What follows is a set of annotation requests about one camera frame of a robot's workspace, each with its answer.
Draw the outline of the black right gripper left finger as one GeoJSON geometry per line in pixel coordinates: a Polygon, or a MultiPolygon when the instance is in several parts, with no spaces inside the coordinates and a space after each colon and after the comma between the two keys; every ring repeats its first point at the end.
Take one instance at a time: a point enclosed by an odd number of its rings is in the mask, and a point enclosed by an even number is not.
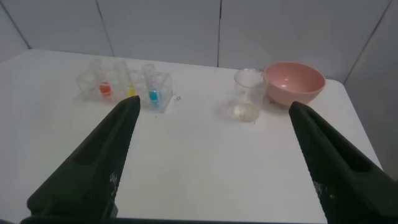
{"type": "Polygon", "coordinates": [[[115,197],[141,100],[120,101],[29,197],[28,222],[102,221],[116,214],[115,197]]]}

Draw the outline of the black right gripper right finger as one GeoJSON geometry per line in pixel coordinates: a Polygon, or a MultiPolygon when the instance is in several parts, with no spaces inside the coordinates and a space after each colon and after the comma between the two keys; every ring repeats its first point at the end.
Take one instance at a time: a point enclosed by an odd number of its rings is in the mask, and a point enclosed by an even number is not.
{"type": "Polygon", "coordinates": [[[397,183],[311,107],[289,116],[328,223],[397,223],[397,183]]]}

